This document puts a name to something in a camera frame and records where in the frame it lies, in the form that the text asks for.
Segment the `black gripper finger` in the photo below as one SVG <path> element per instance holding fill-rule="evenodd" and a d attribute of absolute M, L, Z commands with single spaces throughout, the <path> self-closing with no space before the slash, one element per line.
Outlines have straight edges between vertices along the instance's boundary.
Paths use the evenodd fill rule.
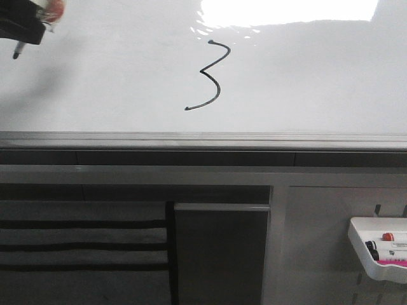
<path fill-rule="evenodd" d="M 1 0 L 1 38 L 40 44 L 46 27 L 43 8 L 28 0 Z"/>

